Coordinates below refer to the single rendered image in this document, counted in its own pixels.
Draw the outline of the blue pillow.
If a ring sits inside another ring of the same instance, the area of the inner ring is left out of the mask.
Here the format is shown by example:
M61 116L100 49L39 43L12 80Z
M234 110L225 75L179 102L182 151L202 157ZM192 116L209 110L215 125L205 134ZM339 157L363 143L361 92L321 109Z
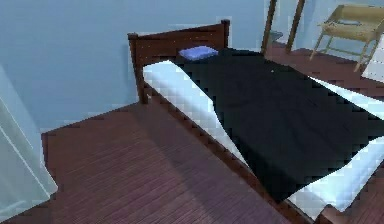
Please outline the blue pillow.
M200 60L218 54L218 51L208 46L197 46L193 48L183 49L179 54L187 60Z

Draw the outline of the dark wooden bed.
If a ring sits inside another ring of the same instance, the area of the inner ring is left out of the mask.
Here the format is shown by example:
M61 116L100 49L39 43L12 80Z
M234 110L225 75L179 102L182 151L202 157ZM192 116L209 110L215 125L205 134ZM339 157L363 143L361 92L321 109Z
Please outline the dark wooden bed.
M131 60L139 101L147 103L157 97L177 116L197 130L208 147L214 149L230 169L256 192L295 216L295 224L351 224L348 211L359 199L380 168L379 162L358 167L370 149L382 138L372 140L360 149L342 168L322 177L287 199L276 202L250 169L237 146L223 129L212 100L176 65L180 50L208 46L218 51L228 46L230 23L218 24L140 36L128 36Z

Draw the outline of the black bed blanket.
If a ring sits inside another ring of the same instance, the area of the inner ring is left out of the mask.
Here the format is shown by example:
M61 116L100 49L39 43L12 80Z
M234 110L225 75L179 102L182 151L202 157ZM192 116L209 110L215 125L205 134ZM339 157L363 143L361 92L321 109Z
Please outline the black bed blanket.
M223 49L175 63L212 100L223 129L276 202L384 137L383 120L261 53Z

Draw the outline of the pale white door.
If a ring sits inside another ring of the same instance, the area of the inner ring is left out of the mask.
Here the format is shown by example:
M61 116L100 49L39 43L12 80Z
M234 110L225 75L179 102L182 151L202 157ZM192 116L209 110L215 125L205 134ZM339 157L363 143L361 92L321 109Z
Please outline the pale white door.
M40 133L0 65L0 223L48 201L57 190Z

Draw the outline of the light wooden chair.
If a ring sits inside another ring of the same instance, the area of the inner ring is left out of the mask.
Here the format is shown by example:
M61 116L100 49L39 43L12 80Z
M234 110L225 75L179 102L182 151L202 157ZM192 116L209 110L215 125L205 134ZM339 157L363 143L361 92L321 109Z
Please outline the light wooden chair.
M354 68L357 72L363 64L368 63L384 33L384 7L370 5L338 5L332 14L320 24L321 32L310 55L313 59L317 52L329 50L358 56ZM334 38L359 41L364 44L360 53L331 47Z

